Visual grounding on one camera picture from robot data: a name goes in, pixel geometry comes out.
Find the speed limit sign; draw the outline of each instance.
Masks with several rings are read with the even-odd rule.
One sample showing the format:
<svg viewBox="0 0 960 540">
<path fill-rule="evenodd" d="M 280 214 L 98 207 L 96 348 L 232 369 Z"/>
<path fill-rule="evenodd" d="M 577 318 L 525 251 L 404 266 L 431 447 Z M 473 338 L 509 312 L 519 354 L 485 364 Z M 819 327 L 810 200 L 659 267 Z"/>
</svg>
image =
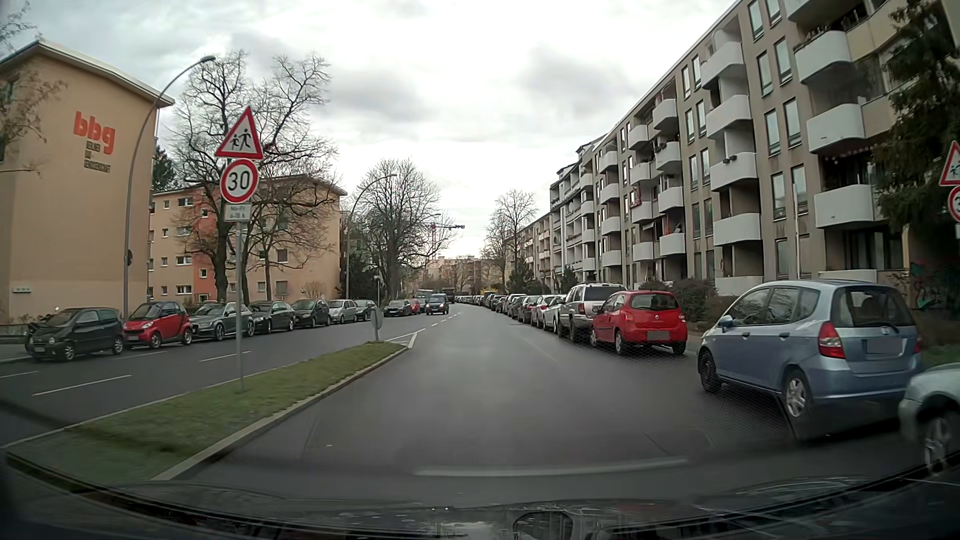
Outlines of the speed limit sign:
<svg viewBox="0 0 960 540">
<path fill-rule="evenodd" d="M 246 203 L 256 191 L 260 173 L 250 160 L 237 160 L 227 165 L 220 175 L 220 194 L 228 203 Z"/>
</svg>

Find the lamp post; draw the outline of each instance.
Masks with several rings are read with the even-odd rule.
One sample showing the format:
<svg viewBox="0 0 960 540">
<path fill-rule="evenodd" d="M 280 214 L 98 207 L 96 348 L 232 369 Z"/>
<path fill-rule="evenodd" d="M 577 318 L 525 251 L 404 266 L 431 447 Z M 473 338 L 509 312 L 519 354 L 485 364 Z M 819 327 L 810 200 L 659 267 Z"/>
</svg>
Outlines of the lamp post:
<svg viewBox="0 0 960 540">
<path fill-rule="evenodd" d="M 356 200 L 353 201 L 353 207 L 350 209 L 350 213 L 347 214 L 347 262 L 344 263 L 345 268 L 347 269 L 347 276 L 346 282 L 344 283 L 344 298 L 350 297 L 350 223 L 353 221 L 353 211 L 357 209 L 357 203 L 360 202 L 360 197 L 362 197 L 372 185 L 376 184 L 377 182 L 387 180 L 388 178 L 396 178 L 396 173 L 390 173 L 387 176 L 381 176 L 361 189 L 360 192 L 357 193 Z"/>
<path fill-rule="evenodd" d="M 154 103 L 150 105 L 150 109 L 147 110 L 147 117 L 143 119 L 143 124 L 140 126 L 140 133 L 136 136 L 136 144 L 133 145 L 133 157 L 130 159 L 130 174 L 127 176 L 127 213 L 124 215 L 126 223 L 124 224 L 123 232 L 123 317 L 127 319 L 130 317 L 130 265 L 131 265 L 131 252 L 130 252 L 130 206 L 133 197 L 133 166 L 136 165 L 136 153 L 140 150 L 140 140 L 143 138 L 143 130 L 147 129 L 147 122 L 150 121 L 150 115 L 153 114 L 156 110 L 156 106 L 160 103 L 160 99 L 163 97 L 163 94 L 167 92 L 167 89 L 177 81 L 184 73 L 190 71 L 194 67 L 208 62 L 214 61 L 216 57 L 212 55 L 207 55 L 187 66 L 186 69 L 177 74 L 176 77 L 170 80 L 167 83 L 167 86 L 163 87 L 163 90 L 156 95 Z"/>
</svg>

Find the road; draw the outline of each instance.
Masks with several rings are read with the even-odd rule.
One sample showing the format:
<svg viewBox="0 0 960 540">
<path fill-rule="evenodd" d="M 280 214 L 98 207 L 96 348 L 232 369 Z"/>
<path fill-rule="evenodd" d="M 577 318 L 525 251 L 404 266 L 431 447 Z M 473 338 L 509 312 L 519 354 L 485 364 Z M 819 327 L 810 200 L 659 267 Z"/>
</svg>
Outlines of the road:
<svg viewBox="0 0 960 540">
<path fill-rule="evenodd" d="M 430 328 L 436 317 L 388 318 L 381 338 Z M 243 339 L 244 370 L 257 373 L 373 340 L 370 323 L 277 331 Z M 237 377 L 233 339 L 133 349 L 73 362 L 0 364 L 0 445 Z"/>
<path fill-rule="evenodd" d="M 895 432 L 798 446 L 761 393 L 700 388 L 692 355 L 618 357 L 475 306 L 405 355 L 202 469 L 281 496 L 428 504 L 679 499 L 776 480 L 878 478 Z"/>
</svg>

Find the cloudy sky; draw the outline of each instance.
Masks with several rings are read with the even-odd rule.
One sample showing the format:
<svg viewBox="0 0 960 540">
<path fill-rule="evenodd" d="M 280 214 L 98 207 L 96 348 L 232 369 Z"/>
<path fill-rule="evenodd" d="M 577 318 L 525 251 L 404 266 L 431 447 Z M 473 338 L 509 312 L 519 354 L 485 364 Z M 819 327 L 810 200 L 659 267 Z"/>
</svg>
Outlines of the cloudy sky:
<svg viewBox="0 0 960 540">
<path fill-rule="evenodd" d="M 33 0 L 51 41 L 163 87 L 204 54 L 330 63 L 316 130 L 347 190 L 410 157 L 477 254 L 492 202 L 519 187 L 548 209 L 556 171 L 607 132 L 732 0 Z M 13 0 L 16 9 L 22 0 Z M 175 97 L 179 89 L 170 91 Z M 159 134 L 164 137 L 161 115 Z"/>
</svg>

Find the grass median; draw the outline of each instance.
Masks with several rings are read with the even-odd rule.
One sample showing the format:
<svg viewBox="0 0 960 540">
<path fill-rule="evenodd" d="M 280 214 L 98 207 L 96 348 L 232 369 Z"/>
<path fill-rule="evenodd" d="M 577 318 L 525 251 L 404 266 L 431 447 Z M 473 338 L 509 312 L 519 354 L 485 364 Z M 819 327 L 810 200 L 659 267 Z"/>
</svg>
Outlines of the grass median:
<svg viewBox="0 0 960 540">
<path fill-rule="evenodd" d="M 403 349 L 365 343 L 237 382 L 196 390 L 9 447 L 79 479 L 151 479 L 227 436 Z"/>
</svg>

